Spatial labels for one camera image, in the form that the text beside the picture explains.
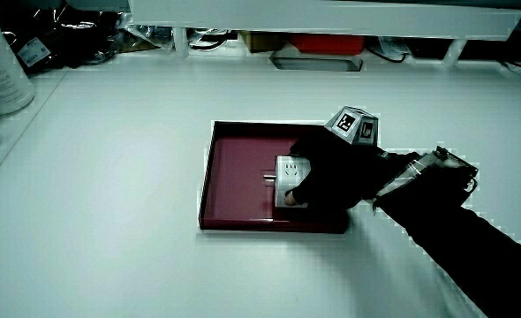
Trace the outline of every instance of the power strip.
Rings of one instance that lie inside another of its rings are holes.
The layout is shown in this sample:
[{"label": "power strip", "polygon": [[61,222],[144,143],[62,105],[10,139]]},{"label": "power strip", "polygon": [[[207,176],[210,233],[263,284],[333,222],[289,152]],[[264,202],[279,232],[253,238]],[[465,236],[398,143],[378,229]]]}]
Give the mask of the power strip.
[{"label": "power strip", "polygon": [[307,203],[287,206],[284,203],[286,192],[298,186],[311,166],[304,157],[279,155],[276,158],[275,207],[276,208],[307,208]]}]

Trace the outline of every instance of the white table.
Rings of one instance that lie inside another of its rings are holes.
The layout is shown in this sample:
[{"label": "white table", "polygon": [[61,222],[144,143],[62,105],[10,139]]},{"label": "white table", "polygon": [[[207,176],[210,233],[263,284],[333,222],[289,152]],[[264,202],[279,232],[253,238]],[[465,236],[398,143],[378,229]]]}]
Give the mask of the white table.
[{"label": "white table", "polygon": [[521,240],[521,71],[363,56],[362,72],[284,72],[234,52],[64,75],[0,167],[0,316],[476,316],[368,206],[338,236],[200,231],[211,122],[366,106],[383,148],[444,141],[478,164],[469,203]]}]

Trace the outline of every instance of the sticker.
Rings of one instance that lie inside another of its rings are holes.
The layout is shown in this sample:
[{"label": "sticker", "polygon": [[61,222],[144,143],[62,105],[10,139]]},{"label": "sticker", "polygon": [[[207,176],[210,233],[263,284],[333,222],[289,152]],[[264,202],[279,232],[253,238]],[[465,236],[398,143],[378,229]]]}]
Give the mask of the sticker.
[{"label": "sticker", "polygon": [[359,123],[360,117],[354,113],[343,111],[335,123],[334,130],[345,138],[349,136],[354,127]]},{"label": "sticker", "polygon": [[35,37],[33,40],[25,44],[23,48],[19,50],[17,55],[21,57],[27,67],[31,67],[49,54],[49,49],[42,44],[41,40]]},{"label": "sticker", "polygon": [[374,141],[374,123],[363,122],[360,128],[360,141],[365,143],[372,143]]}]

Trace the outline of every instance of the black glove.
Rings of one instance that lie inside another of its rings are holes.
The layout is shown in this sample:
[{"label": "black glove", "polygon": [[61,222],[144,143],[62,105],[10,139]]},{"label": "black glove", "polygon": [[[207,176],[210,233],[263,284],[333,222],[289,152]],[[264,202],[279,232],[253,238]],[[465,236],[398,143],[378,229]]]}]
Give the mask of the black glove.
[{"label": "black glove", "polygon": [[352,208],[363,199],[373,198],[419,156],[353,146],[323,127],[296,142],[290,152],[308,159],[311,171],[291,194],[287,193],[287,204],[307,202],[308,207],[318,210]]}]

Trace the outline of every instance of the red tray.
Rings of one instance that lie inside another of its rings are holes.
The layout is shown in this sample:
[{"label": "red tray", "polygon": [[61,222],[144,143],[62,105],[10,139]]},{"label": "red tray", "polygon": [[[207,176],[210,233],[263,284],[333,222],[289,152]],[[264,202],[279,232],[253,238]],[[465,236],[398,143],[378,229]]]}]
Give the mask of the red tray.
[{"label": "red tray", "polygon": [[344,233],[346,214],[275,209],[276,157],[322,125],[215,122],[200,206],[202,230]]}]

